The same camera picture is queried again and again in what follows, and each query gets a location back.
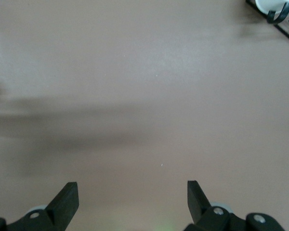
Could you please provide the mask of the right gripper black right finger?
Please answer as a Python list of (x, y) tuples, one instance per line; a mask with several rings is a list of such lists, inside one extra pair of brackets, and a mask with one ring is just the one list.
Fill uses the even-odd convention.
[(187, 182), (187, 203), (193, 220), (186, 231), (283, 231), (272, 216), (249, 213), (245, 219), (237, 217), (220, 205), (212, 206), (199, 183)]

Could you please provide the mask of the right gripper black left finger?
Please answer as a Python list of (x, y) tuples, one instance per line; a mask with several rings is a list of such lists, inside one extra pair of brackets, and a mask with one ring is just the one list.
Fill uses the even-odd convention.
[(69, 182), (44, 209), (32, 210), (10, 224), (0, 218), (0, 231), (65, 231), (78, 207), (78, 184)]

